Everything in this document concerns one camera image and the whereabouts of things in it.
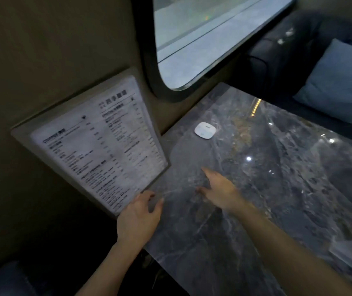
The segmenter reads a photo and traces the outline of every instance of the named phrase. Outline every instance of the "table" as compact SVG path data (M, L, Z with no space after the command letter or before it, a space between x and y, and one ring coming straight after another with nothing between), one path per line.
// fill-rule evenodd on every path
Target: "table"
M205 121L210 140L194 134ZM328 251L352 239L352 141L218 84L163 137L171 167L152 185L165 198L145 249L191 295L281 295L242 226L195 193L200 166L230 179L296 241L352 281Z

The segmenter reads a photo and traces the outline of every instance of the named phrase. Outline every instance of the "window frame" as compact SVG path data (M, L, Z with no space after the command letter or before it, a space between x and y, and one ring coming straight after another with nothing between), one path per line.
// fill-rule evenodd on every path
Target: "window frame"
M136 38L140 48L144 75L149 88L158 99L176 103L190 96L194 91L202 86L207 79L224 67L231 59L243 52L246 52L250 47L252 47L252 45L256 43L258 39L268 31L268 29L271 29L281 19L289 14L293 8L293 5L296 3L296 0L293 0L286 8L284 8L282 12L280 12L277 16L274 16L271 21L259 29L241 46L221 59L213 68L204 74L197 75L199 79L183 90L171 89L162 80L158 66L157 46L155 42L153 0L131 0L131 2L135 21Z

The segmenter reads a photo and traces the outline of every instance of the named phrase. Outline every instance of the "sofa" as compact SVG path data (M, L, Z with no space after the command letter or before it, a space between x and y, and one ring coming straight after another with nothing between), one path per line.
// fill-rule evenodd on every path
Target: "sofa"
M352 23L313 11L294 11L241 56L232 85L352 139L352 124L292 98L334 38L352 45Z

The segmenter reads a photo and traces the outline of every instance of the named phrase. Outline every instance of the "menu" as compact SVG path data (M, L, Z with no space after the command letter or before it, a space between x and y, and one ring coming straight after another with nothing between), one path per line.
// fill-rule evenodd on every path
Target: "menu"
M114 215L168 165L134 76L47 122L30 138Z

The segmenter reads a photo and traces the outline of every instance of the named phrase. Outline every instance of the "pillow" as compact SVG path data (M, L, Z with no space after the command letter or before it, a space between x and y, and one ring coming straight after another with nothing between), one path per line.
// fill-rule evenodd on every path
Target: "pillow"
M352 124L352 46L333 39L294 99Z

